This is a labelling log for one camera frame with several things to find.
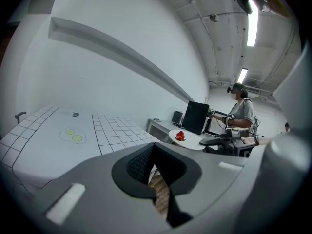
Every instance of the red object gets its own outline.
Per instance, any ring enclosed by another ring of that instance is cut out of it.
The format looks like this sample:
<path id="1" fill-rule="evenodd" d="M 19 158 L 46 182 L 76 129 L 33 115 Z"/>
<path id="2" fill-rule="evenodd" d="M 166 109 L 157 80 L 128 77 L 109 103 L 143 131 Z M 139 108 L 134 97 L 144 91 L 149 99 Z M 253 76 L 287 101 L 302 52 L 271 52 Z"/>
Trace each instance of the red object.
<path id="1" fill-rule="evenodd" d="M 177 140 L 179 140 L 179 141 L 184 140 L 184 139 L 185 139 L 185 136 L 184 136 L 183 131 L 178 132 L 175 138 L 176 138 Z"/>
<path id="2" fill-rule="evenodd" d="M 183 137 L 181 135 L 175 137 L 178 141 L 182 141 L 183 140 Z"/>

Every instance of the gray t-shirt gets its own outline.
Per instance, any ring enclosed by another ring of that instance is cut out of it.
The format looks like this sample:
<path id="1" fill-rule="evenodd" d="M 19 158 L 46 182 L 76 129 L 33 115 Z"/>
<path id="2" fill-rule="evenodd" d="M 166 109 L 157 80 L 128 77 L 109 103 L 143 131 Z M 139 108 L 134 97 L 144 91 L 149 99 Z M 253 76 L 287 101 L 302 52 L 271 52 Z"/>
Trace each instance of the gray t-shirt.
<path id="1" fill-rule="evenodd" d="M 252 101 L 248 98 L 238 102 L 229 114 L 234 114 L 235 119 L 247 119 L 254 124 L 254 107 Z"/>

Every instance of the plate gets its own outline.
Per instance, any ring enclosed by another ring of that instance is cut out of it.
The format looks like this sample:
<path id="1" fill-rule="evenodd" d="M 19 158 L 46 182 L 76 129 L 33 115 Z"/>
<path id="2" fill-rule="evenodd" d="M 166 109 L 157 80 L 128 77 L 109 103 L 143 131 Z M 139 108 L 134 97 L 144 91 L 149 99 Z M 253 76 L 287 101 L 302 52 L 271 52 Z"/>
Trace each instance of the plate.
<path id="1" fill-rule="evenodd" d="M 200 145 L 199 142 L 202 140 L 202 138 L 196 134 L 193 134 L 189 131 L 182 130 L 185 136 L 185 141 L 178 141 L 176 140 L 176 135 L 178 132 L 180 132 L 180 129 L 171 130 L 168 134 L 172 141 L 174 141 L 179 146 L 192 149 L 192 150 L 203 150 L 205 146 Z"/>

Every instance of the white wall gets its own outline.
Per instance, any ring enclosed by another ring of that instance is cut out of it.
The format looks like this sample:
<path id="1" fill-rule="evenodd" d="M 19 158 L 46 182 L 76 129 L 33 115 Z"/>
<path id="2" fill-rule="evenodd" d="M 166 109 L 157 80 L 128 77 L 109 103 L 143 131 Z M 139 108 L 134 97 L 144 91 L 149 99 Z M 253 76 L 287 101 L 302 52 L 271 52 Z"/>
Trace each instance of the white wall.
<path id="1" fill-rule="evenodd" d="M 21 17 L 4 56 L 2 136 L 16 125 L 14 114 L 25 110 L 29 115 L 43 104 L 127 116 L 141 127 L 146 127 L 149 117 L 170 119 L 173 111 L 186 110 L 186 102 L 127 67 L 48 39 L 51 16 L 118 39 L 165 72 L 195 101 L 203 103 L 208 97 L 208 78 L 198 50 L 183 23 L 161 0 L 56 0 L 51 15 Z"/>
<path id="2" fill-rule="evenodd" d="M 278 131 L 285 132 L 285 123 L 287 122 L 282 111 L 275 105 L 259 101 L 256 98 L 252 99 L 253 109 L 261 124 L 257 133 L 259 136 L 274 136 Z M 208 104 L 212 109 L 229 113 L 237 101 L 231 98 L 226 89 L 210 89 L 210 98 Z"/>

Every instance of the ceiling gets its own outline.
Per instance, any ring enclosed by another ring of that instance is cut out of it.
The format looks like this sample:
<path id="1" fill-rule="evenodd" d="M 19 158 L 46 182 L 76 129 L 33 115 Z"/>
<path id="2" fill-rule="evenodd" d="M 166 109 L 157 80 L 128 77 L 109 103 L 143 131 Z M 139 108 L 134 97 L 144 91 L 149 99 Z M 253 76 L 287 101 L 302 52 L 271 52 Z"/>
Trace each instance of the ceiling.
<path id="1" fill-rule="evenodd" d="M 199 49 L 211 86 L 237 81 L 247 68 L 246 86 L 265 100 L 285 79 L 299 55 L 299 28 L 294 19 L 259 11 L 254 47 L 247 46 L 248 16 L 235 0 L 166 0 Z M 218 22 L 209 16 L 217 13 Z"/>

